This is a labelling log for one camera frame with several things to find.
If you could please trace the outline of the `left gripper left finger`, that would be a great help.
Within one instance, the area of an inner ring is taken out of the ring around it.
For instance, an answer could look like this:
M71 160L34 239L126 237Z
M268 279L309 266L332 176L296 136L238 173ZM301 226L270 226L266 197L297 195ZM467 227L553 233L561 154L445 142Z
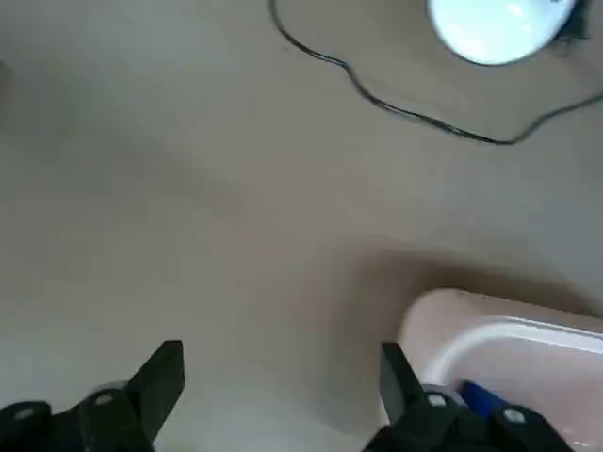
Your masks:
M3 451L153 451L185 389L180 340L163 342L126 382L101 387L56 412L43 400L1 408Z

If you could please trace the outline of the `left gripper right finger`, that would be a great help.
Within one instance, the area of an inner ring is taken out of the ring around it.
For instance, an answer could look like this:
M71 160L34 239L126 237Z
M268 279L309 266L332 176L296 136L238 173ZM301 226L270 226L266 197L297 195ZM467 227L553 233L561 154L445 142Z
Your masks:
M455 392L420 383L401 346L381 344L379 389L388 423L366 451L564 451L538 412L506 402L480 413Z

